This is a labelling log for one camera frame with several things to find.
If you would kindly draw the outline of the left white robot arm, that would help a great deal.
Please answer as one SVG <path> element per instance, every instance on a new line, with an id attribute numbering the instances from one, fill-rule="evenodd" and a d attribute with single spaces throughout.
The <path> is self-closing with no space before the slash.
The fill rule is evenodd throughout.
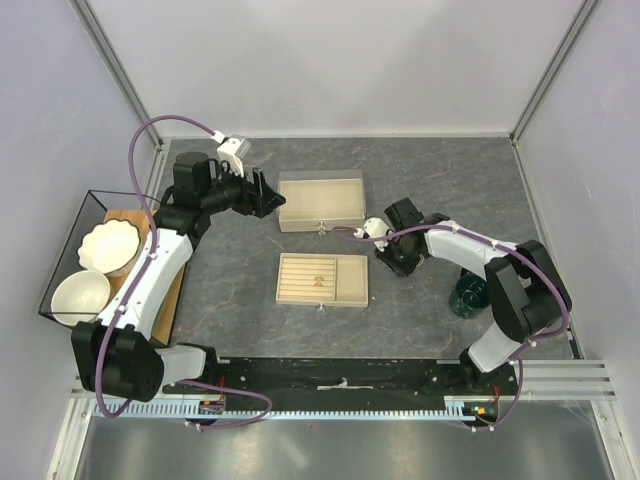
<path id="1" fill-rule="evenodd" d="M 95 321 L 80 322 L 72 330 L 83 388 L 141 402 L 182 380 L 198 393 L 215 389 L 220 371 L 207 361 L 206 348 L 151 345 L 156 316 L 213 215 L 231 209 L 263 218 L 285 202 L 258 168 L 246 175 L 236 162 L 223 157 L 200 152 L 179 155 L 173 165 L 173 183 L 162 197 L 126 281 Z"/>

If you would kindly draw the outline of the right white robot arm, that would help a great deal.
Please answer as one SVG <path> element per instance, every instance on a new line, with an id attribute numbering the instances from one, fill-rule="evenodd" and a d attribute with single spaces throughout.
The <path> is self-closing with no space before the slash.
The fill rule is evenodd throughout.
<path id="1" fill-rule="evenodd" d="M 539 338 L 568 327 L 572 301 L 538 241 L 504 242 L 461 227 L 450 217 L 422 214 L 408 198 L 385 210 L 386 220 L 370 218 L 364 233 L 374 240 L 376 257 L 407 277 L 422 260 L 449 261 L 485 284 L 493 324 L 460 356 L 458 381 L 467 392 L 483 392 L 494 371 Z"/>

